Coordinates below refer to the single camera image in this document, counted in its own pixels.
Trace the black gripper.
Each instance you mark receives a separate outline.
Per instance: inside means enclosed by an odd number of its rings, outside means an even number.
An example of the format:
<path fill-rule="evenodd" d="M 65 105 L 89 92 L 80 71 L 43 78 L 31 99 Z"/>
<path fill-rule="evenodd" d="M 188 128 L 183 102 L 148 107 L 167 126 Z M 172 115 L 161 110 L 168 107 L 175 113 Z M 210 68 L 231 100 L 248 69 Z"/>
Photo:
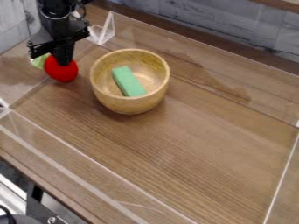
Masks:
<path fill-rule="evenodd" d="M 27 42 L 32 59 L 49 53 L 61 66 L 72 61 L 75 43 L 89 35 L 89 22 L 71 15 L 49 17 L 40 13 L 41 28 Z"/>

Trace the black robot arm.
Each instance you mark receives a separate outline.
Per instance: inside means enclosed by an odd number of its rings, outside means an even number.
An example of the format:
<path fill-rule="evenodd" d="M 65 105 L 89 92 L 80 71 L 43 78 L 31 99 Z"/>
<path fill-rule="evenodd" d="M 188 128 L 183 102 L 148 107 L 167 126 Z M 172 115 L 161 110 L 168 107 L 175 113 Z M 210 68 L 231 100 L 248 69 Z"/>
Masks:
<path fill-rule="evenodd" d="M 65 67 L 73 57 L 75 44 L 89 36 L 85 4 L 92 0 L 36 0 L 40 30 L 29 37 L 32 59 L 49 53 Z"/>

